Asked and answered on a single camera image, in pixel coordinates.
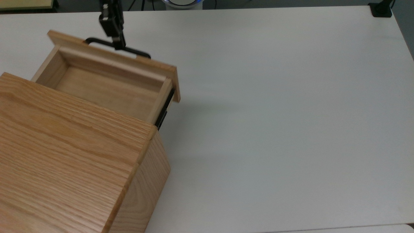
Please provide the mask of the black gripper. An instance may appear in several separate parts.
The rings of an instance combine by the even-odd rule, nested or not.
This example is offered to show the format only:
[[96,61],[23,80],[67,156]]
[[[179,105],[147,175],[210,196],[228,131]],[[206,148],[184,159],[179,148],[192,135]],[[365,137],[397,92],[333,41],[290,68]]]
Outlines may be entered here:
[[123,10],[121,0],[100,0],[99,22],[108,37],[112,37],[115,50],[124,50],[126,41],[123,34]]

